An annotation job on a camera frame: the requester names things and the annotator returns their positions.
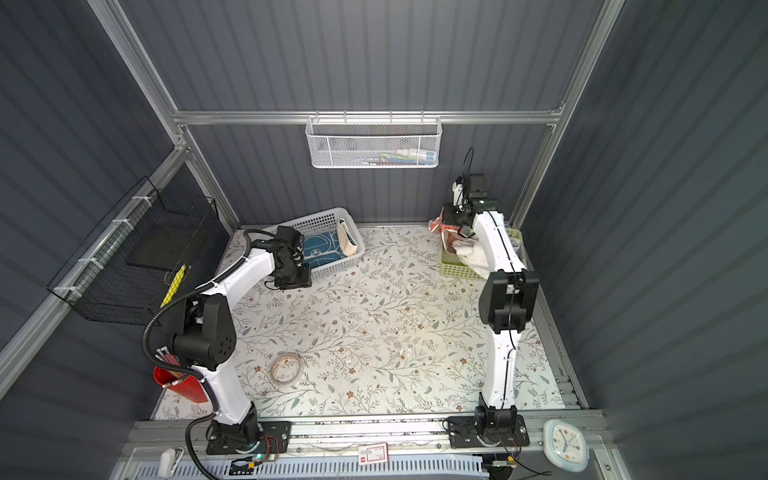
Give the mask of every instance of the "vent grille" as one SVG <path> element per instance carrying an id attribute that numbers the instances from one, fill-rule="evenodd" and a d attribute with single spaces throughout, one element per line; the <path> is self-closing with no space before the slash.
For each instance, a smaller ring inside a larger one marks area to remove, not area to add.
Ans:
<path id="1" fill-rule="evenodd" d="M 466 478 L 488 478 L 482 471 L 482 459 L 472 455 L 429 454 L 391 457 L 388 463 L 359 465 L 357 457 L 340 458 L 279 458 L 257 467 L 250 475 L 228 475 L 229 460 L 204 460 L 206 466 L 219 478 L 312 478 L 337 475 L 375 477 L 386 475 L 410 477 L 413 475 L 460 475 Z M 157 478 L 158 462 L 142 462 L 136 479 Z M 172 477 L 176 480 L 204 480 L 203 474 L 191 460 L 182 460 Z"/>

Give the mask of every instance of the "black wire basket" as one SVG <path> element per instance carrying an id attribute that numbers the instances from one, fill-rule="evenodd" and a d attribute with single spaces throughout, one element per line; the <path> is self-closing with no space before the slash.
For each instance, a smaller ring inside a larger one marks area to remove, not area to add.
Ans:
<path id="1" fill-rule="evenodd" d="M 112 223 L 92 254 L 48 285 L 96 322 L 145 325 L 172 296 L 214 277 L 229 241 L 215 200 L 201 195 L 152 190 Z"/>

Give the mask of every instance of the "green plastic basket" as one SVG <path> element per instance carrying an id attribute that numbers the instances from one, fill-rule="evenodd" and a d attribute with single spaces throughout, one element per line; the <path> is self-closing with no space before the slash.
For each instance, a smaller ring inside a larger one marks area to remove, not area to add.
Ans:
<path id="1" fill-rule="evenodd" d="M 523 235 L 520 230 L 507 228 L 507 233 L 510 238 L 518 238 L 520 243 L 523 241 Z M 440 275 L 452 276 L 455 278 L 482 278 L 473 269 L 462 263 L 461 259 L 453 253 L 448 253 L 444 248 L 441 248 L 442 252 L 440 256 Z"/>

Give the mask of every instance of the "gray corrugated wall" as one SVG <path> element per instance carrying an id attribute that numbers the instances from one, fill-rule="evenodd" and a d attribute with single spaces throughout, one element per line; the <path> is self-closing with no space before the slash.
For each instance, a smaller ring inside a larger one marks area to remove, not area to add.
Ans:
<path id="1" fill-rule="evenodd" d="M 600 0 L 122 2 L 182 110 L 556 108 Z"/>
<path id="2" fill-rule="evenodd" d="M 485 174 L 509 215 L 548 127 L 446 125 L 440 165 L 419 169 L 317 169 L 301 126 L 193 126 L 243 224 L 276 223 L 333 207 L 357 222 L 426 221 L 450 200 L 451 182 L 475 146 L 473 172 Z"/>
<path id="3" fill-rule="evenodd" d="M 122 6 L 181 110 L 556 108 L 600 0 L 132 1 Z M 318 170 L 302 127 L 193 126 L 241 223 L 345 207 L 425 221 L 464 154 L 511 214 L 545 126 L 444 127 L 435 170 Z"/>
<path id="4" fill-rule="evenodd" d="M 0 72 L 4 346 L 172 144 L 85 1 L 1 1 Z M 157 398 L 140 330 L 64 319 L 0 401 L 0 478 L 107 478 Z"/>
<path id="5" fill-rule="evenodd" d="M 172 144 L 85 2 L 0 2 L 0 345 Z"/>
<path id="6" fill-rule="evenodd" d="M 628 2 L 523 224 L 634 478 L 766 478 L 768 2 Z"/>

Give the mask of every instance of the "blue towel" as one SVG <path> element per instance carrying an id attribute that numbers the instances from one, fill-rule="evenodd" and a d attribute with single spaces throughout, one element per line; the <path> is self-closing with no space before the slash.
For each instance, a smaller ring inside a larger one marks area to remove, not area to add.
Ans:
<path id="1" fill-rule="evenodd" d="M 335 262 L 346 257 L 339 246 L 339 235 L 336 232 L 318 233 L 304 237 L 304 262 L 310 268 L 317 268 L 326 263 Z"/>

